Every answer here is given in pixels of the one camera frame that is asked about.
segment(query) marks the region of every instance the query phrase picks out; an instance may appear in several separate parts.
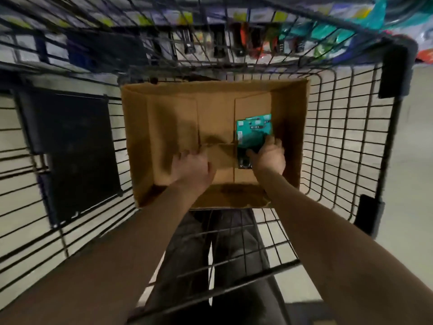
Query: brown cardboard box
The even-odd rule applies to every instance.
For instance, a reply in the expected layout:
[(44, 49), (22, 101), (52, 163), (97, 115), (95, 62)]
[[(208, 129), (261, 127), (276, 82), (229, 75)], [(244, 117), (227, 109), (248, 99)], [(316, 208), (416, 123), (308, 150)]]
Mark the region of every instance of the brown cardboard box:
[(265, 207), (252, 170), (238, 169), (235, 122), (272, 114), (283, 141), (284, 177), (300, 184), (307, 80), (131, 84), (122, 88), (134, 197), (150, 203), (169, 184), (172, 156), (205, 145), (217, 172), (193, 208)]

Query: forearm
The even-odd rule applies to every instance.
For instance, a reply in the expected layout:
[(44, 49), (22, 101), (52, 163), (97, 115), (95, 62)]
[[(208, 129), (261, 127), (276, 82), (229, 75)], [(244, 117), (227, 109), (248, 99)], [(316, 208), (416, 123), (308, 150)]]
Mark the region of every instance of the forearm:
[(124, 324), (197, 194), (177, 183), (0, 313), (4, 324)]
[(339, 324), (432, 322), (431, 291), (390, 253), (281, 175), (258, 180)]

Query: pants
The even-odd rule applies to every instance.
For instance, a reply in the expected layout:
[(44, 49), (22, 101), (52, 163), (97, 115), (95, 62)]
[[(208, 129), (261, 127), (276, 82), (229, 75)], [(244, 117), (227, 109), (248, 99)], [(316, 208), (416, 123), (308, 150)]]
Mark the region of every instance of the pants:
[[(251, 209), (189, 212), (165, 252), (156, 284), (144, 311), (175, 306), (209, 287), (208, 254), (212, 243), (214, 288), (228, 288), (236, 280), (269, 268)], [(274, 277), (213, 297), (170, 313), (159, 313), (135, 324), (248, 324), (288, 323), (284, 301)]]

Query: hand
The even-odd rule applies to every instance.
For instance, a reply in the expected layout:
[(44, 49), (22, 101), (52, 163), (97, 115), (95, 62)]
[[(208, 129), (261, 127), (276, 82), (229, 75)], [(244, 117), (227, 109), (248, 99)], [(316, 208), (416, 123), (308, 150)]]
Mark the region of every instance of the hand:
[(192, 189), (199, 195), (210, 186), (215, 177), (215, 169), (201, 150), (184, 151), (173, 156), (171, 163), (171, 183)]
[(250, 158), (252, 170), (256, 175), (263, 170), (283, 174), (286, 167), (282, 142), (280, 139), (275, 139), (274, 136), (266, 137), (265, 143), (257, 154), (248, 149), (246, 155)]

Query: person's right hand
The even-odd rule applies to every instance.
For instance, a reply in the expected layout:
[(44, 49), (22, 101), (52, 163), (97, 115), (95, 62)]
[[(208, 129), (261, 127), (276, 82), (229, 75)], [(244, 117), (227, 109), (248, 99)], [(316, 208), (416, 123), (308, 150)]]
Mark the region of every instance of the person's right hand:
[(266, 137), (265, 143), (257, 154), (248, 149), (246, 155), (251, 160), (252, 170), (255, 174), (263, 170), (283, 174), (286, 167), (282, 142), (280, 139), (275, 139), (274, 136)]

